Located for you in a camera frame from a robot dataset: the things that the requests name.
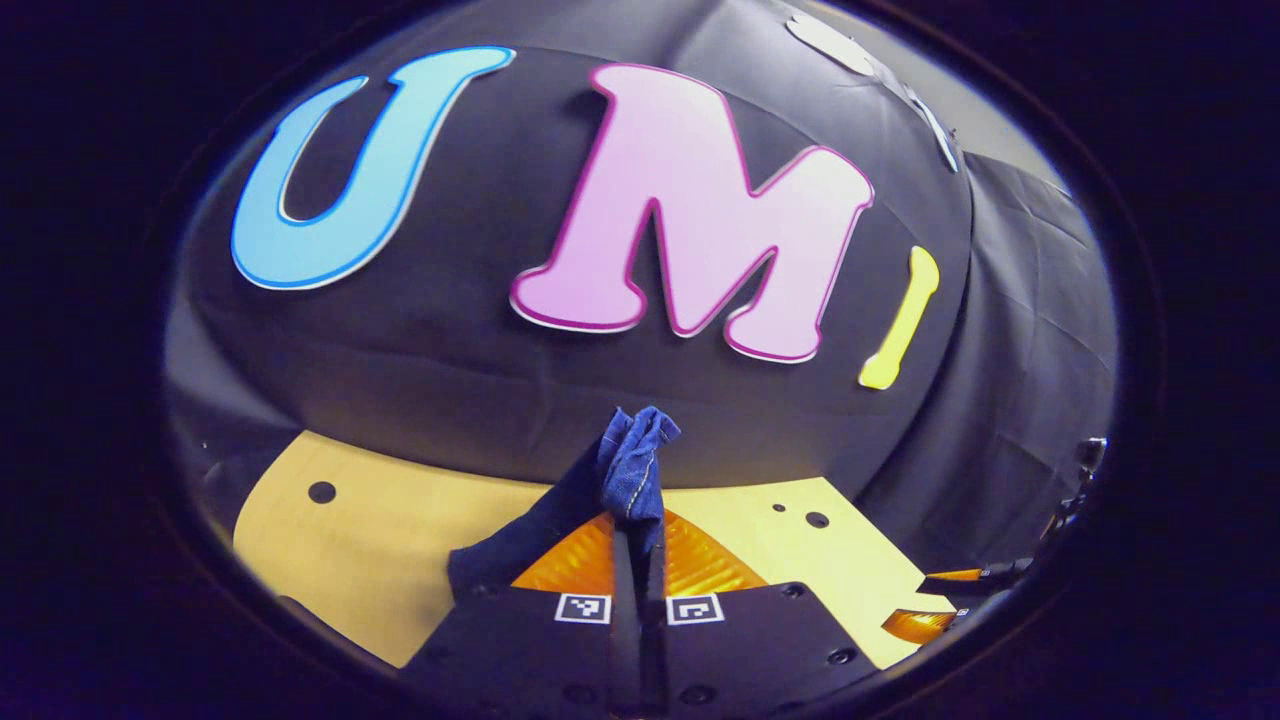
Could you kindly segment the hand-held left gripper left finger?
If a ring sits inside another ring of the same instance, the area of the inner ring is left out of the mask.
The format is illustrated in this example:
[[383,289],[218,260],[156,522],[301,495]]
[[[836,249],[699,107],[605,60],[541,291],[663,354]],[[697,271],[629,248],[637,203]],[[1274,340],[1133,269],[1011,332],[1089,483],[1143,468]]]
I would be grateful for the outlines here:
[[401,669],[443,716],[623,716],[641,697],[628,537],[599,512],[506,568],[461,580]]

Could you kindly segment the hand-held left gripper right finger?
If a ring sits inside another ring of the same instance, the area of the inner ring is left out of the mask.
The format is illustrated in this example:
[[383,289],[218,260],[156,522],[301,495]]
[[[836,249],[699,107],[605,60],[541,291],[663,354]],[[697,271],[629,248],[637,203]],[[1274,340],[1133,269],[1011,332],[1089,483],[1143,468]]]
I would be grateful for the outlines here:
[[813,588],[767,582],[678,514],[654,550],[643,661],[660,715],[796,716],[878,671]]

